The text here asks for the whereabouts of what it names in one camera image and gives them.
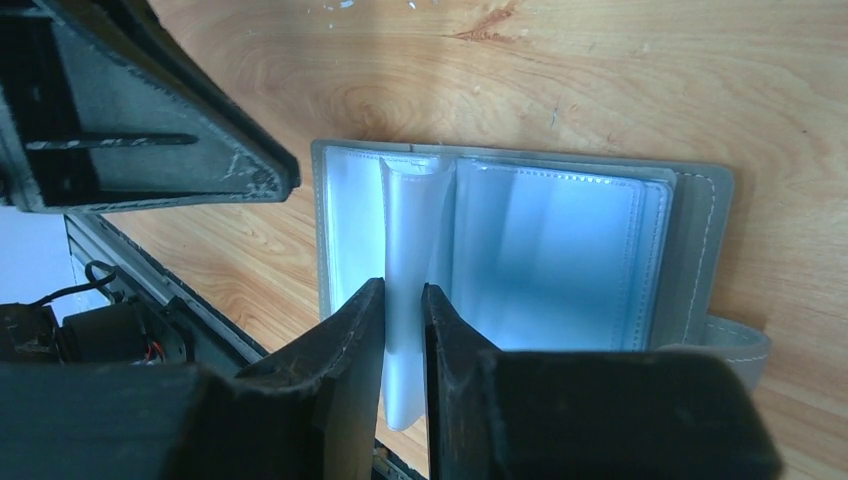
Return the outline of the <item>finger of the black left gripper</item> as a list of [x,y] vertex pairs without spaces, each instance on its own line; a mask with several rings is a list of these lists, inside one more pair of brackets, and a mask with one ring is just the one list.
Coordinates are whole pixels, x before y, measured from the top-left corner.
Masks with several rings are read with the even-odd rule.
[[1,202],[103,214],[282,202],[294,155],[145,1],[1,5]]

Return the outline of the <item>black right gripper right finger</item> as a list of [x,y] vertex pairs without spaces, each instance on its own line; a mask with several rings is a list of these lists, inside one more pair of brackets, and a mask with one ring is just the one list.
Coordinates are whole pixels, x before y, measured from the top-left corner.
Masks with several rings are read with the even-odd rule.
[[738,375],[692,351],[497,348],[426,285],[434,479],[776,479],[778,449]]

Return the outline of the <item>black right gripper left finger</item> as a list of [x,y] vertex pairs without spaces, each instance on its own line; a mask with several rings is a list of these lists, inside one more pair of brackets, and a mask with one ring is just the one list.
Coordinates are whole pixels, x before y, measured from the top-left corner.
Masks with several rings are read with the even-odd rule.
[[34,309],[1,309],[5,479],[368,479],[385,283],[233,377],[195,363],[41,362]]

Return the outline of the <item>grey card holder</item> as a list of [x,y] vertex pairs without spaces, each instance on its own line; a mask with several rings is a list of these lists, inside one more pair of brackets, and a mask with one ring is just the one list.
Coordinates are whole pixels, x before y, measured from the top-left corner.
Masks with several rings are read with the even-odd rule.
[[425,285],[503,350],[695,349],[754,389],[763,333],[708,310],[735,180],[709,163],[317,140],[319,300],[386,282],[382,405],[425,412]]

